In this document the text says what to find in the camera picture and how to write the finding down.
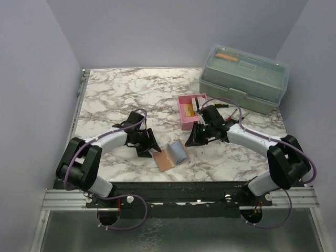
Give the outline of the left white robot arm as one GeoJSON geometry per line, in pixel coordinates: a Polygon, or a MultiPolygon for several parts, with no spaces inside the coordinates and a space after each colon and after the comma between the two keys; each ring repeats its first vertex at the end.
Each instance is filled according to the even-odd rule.
{"type": "Polygon", "coordinates": [[[162,152],[151,128],[146,126],[147,112],[144,109],[131,111],[128,118],[112,126],[99,136],[90,139],[72,138],[56,169],[56,178],[62,180],[64,188],[98,195],[104,207],[116,203],[113,185],[98,175],[100,159],[115,148],[127,146],[134,148],[138,157],[151,158],[150,150],[162,152]]]}

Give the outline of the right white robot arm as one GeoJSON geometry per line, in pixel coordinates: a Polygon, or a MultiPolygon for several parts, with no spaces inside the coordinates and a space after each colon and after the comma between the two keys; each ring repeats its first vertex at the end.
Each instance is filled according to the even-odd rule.
{"type": "Polygon", "coordinates": [[[267,159],[269,171],[250,180],[241,190],[246,205],[255,205],[267,192],[290,189],[311,170],[310,162],[295,137],[274,138],[242,128],[237,120],[224,120],[214,105],[204,107],[199,113],[204,122],[193,123],[186,147],[203,146],[219,140],[241,145],[267,159]]]}

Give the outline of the gold credit card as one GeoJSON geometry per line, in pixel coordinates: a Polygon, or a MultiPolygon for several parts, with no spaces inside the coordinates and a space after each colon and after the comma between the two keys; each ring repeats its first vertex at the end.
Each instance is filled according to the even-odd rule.
{"type": "Polygon", "coordinates": [[[184,116],[185,117],[194,117],[195,111],[191,103],[183,104],[184,116]]]}

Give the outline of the tan leather card holder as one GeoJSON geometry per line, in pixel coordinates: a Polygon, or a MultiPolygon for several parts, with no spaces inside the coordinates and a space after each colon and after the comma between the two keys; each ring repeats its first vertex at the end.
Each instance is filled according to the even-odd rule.
{"type": "Polygon", "coordinates": [[[160,172],[165,172],[189,160],[189,155],[181,140],[166,145],[161,152],[154,152],[153,158],[160,172]]]}

